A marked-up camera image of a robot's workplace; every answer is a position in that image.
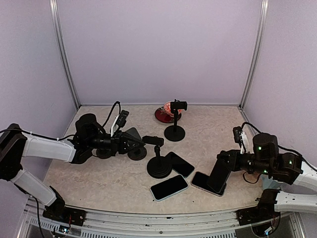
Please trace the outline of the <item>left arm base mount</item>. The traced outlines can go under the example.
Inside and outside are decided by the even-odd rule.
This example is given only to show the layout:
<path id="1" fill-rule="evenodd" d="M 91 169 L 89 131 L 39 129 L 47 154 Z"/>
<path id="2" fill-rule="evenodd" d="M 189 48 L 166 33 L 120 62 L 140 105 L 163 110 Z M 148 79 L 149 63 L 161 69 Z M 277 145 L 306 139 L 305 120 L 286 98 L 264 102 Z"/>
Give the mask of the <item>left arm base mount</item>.
<path id="1" fill-rule="evenodd" d="M 86 218 L 86 211 L 81 209 L 64 207 L 60 215 L 54 215 L 51 211 L 46 209 L 43 212 L 43 217 L 54 221 L 66 223 L 69 225 L 76 225 L 82 227 Z"/>

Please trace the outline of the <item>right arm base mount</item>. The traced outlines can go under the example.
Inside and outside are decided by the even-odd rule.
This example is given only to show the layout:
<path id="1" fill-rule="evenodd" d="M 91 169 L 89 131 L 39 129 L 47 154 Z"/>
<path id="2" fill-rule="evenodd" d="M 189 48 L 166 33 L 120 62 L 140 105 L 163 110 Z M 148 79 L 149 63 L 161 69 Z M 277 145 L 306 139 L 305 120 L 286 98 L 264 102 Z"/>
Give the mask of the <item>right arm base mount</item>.
<path id="1" fill-rule="evenodd" d="M 265 189 L 256 206 L 237 210 L 236 215 L 239 225 L 243 226 L 279 217 L 280 212 L 277 212 L 274 208 L 279 193 L 280 190 L 278 189 Z"/>

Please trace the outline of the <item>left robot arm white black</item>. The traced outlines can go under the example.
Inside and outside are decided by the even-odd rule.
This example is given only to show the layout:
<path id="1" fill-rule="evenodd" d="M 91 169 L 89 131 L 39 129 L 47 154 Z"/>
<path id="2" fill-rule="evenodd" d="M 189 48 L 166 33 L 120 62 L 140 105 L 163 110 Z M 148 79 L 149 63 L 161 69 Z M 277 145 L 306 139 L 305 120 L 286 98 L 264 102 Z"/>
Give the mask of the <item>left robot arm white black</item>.
<path id="1" fill-rule="evenodd" d="M 137 129 L 132 127 L 121 131 L 127 116 L 127 111 L 116 116 L 110 133 L 107 133 L 97 122 L 95 114 L 84 114 L 75 123 L 75 135 L 68 140 L 35 135 L 13 123 L 1 132 L 0 178 L 38 199 L 58 220 L 66 220 L 69 209 L 63 198 L 51 186 L 46 186 L 24 169 L 21 159 L 39 157 L 83 164 L 93 155 L 108 159 L 116 154 L 126 154 L 131 160 L 142 160 L 147 151 Z"/>

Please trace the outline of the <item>black pole stand clamp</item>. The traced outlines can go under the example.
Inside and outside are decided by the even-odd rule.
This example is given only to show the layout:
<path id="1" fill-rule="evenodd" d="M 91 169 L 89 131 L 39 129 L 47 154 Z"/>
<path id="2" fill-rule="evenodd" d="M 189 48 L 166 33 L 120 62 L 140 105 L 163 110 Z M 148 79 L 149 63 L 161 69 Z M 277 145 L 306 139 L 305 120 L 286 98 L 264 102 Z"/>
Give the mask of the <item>black pole stand clamp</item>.
<path id="1" fill-rule="evenodd" d="M 164 145 L 164 139 L 157 136 L 143 136 L 142 141 L 145 144 L 154 145 L 155 156 L 147 163 L 148 174 L 156 179 L 163 179 L 170 175 L 172 165 L 169 159 L 160 154 L 160 148 Z"/>

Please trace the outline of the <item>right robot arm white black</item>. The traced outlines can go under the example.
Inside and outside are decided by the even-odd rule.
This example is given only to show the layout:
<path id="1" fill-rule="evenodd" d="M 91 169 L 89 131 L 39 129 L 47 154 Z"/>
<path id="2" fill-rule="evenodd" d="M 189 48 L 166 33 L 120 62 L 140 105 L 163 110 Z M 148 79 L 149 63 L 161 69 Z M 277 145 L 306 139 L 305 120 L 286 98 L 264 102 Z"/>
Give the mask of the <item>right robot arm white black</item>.
<path id="1" fill-rule="evenodd" d="M 231 172 L 258 173 L 288 185 L 317 189 L 316 167 L 309 165 L 301 154 L 293 150 L 280 153 L 277 137 L 268 133 L 259 133 L 253 137 L 252 154 L 229 150 L 220 152 L 217 159 Z M 264 220 L 274 212 L 293 211 L 314 214 L 317 212 L 317 196 L 265 189 L 257 206 L 248 211 L 258 220 Z"/>

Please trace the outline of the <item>phone black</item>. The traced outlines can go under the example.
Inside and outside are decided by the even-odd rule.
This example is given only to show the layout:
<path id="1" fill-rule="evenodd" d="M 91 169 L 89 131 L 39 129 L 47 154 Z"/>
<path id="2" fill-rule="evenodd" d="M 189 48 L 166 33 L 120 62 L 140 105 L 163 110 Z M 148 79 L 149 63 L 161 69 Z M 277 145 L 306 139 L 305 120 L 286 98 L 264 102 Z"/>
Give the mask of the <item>phone black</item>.
<path id="1" fill-rule="evenodd" d="M 231 171 L 222 160 L 217 160 L 213 170 L 207 179 L 207 186 L 214 192 L 219 193 L 225 185 Z"/>

